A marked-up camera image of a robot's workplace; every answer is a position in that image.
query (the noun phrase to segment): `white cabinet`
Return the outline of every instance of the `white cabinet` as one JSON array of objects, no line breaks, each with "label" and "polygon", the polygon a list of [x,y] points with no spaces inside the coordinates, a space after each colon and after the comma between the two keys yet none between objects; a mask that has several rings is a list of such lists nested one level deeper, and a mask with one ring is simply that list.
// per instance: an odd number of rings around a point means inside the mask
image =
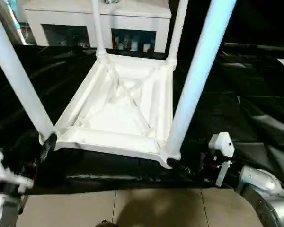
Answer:
[{"label": "white cabinet", "polygon": [[[165,0],[99,0],[99,7],[106,48],[113,48],[113,33],[121,33],[120,39],[138,37],[139,50],[149,43],[154,52],[165,52],[171,17]],[[96,47],[90,0],[32,0],[23,8],[38,45]]]}]

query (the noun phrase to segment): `small bottle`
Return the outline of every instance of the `small bottle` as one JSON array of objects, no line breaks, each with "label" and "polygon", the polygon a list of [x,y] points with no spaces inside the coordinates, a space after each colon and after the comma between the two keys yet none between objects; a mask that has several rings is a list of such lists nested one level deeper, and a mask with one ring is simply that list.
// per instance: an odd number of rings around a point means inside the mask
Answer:
[{"label": "small bottle", "polygon": [[138,51],[138,41],[132,40],[131,51]]},{"label": "small bottle", "polygon": [[155,51],[155,39],[151,39],[151,47],[148,52],[153,53]]},{"label": "small bottle", "polygon": [[115,42],[119,45],[119,37],[117,35],[115,36]]},{"label": "small bottle", "polygon": [[148,52],[148,50],[151,48],[151,44],[144,44],[143,45],[143,52]]},{"label": "small bottle", "polygon": [[119,50],[123,50],[123,49],[124,49],[124,45],[123,45],[123,43],[119,43],[119,45],[118,45],[118,49],[119,49]]}]

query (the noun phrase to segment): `black tarp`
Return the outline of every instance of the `black tarp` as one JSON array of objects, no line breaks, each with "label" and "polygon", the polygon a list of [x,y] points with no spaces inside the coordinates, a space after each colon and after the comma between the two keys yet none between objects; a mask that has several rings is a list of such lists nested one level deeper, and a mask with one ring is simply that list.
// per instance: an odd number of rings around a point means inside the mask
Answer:
[{"label": "black tarp", "polygon": [[[55,123],[95,61],[95,51],[37,46],[15,49]],[[160,54],[146,57],[164,58]],[[189,57],[180,61],[174,72],[174,110],[190,61]],[[252,55],[216,58],[183,143],[181,162],[197,171],[209,139],[221,131],[230,133],[238,161],[272,172],[284,183],[284,66],[277,59]],[[4,148],[5,165],[13,170],[41,152],[38,135],[1,69],[0,147]],[[38,168],[35,186],[27,193],[209,186],[154,161],[61,149]]]}]

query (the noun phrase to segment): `white shelf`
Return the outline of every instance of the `white shelf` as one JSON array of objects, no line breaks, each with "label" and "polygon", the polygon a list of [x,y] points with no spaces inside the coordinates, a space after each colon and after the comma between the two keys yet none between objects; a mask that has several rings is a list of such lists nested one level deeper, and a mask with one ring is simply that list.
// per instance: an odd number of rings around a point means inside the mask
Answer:
[{"label": "white shelf", "polygon": [[[23,6],[24,10],[92,13],[90,0],[32,0]],[[120,0],[116,4],[105,4],[99,0],[100,14],[171,18],[169,5],[165,0]]]}]

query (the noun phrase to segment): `red component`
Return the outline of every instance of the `red component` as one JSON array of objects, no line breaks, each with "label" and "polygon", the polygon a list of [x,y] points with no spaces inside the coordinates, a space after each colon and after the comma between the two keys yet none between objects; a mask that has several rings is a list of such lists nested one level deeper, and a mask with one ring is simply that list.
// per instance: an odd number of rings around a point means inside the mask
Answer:
[{"label": "red component", "polygon": [[209,167],[210,167],[211,169],[216,169],[216,168],[217,168],[217,165],[216,165],[216,164],[213,164],[213,163],[210,163],[210,164],[209,164]]},{"label": "red component", "polygon": [[113,49],[118,49],[117,42],[115,41],[115,34],[112,33],[112,38],[113,38]]}]

